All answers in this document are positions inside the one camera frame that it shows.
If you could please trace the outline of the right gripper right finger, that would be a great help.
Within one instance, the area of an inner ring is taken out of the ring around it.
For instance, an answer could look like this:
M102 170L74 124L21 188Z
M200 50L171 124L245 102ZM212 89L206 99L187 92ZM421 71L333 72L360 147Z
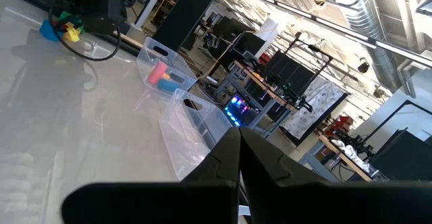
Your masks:
M240 168L253 223L430 223L431 184L332 182L240 128Z

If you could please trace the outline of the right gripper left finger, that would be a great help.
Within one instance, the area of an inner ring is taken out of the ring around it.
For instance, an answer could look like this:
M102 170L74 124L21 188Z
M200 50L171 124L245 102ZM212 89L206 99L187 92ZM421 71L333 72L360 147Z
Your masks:
M87 184L61 205L64 223L237 223L240 130L230 128L180 182Z

